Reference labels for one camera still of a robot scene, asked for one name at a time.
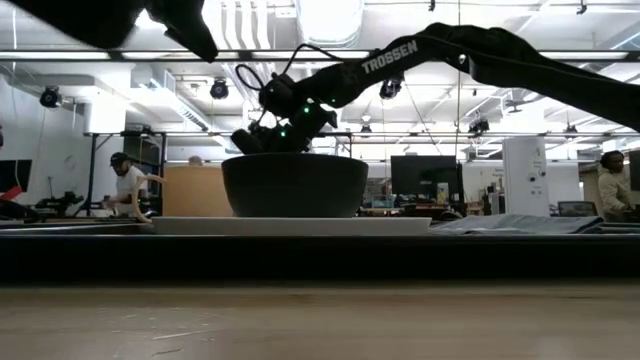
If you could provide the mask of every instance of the computer monitor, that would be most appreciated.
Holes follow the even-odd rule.
[[[391,191],[397,195],[437,197],[439,183],[447,183],[450,197],[459,191],[455,156],[392,156]]]
[[[18,182],[22,191],[26,192],[31,177],[31,162],[31,160],[0,160],[0,193],[18,186]]]

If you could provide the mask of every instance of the security camera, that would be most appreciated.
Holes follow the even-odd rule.
[[[229,87],[227,86],[227,80],[224,78],[217,78],[213,81],[211,91],[209,91],[211,97],[215,100],[226,99],[229,96]]]
[[[57,109],[62,106],[62,95],[57,86],[47,86],[40,95],[40,105],[47,109]]]
[[[391,100],[402,90],[402,82],[404,81],[404,73],[400,73],[390,77],[382,82],[380,88],[380,98],[383,100]]]

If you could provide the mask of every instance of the person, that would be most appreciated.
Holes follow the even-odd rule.
[[[127,154],[117,152],[111,155],[111,167],[116,173],[116,195],[105,200],[105,206],[109,209],[116,208],[119,215],[133,216],[133,205],[131,205],[131,195],[135,189],[138,177],[144,176],[140,169],[133,166]],[[147,197],[147,182],[140,185],[138,198]]]
[[[189,165],[191,166],[202,166],[202,158],[198,155],[193,155],[189,158]]]
[[[624,154],[609,151],[600,158],[598,189],[602,199],[604,219],[623,222],[624,211],[631,209],[629,175],[624,171]]]

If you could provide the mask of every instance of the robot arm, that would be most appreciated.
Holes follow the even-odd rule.
[[[415,35],[394,40],[365,59],[343,61],[299,82],[286,74],[274,75],[260,90],[260,102],[266,111],[289,119],[290,124],[273,129],[253,124],[250,133],[239,130],[232,140],[245,154],[304,151],[326,123],[335,127],[335,116],[319,104],[343,107],[369,86],[427,61],[444,61],[478,82],[525,88],[621,125],[640,128],[640,86],[545,58],[504,29],[434,23]]]

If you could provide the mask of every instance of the white platform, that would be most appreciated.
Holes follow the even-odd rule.
[[[159,235],[423,236],[431,218],[186,218],[156,217]]]

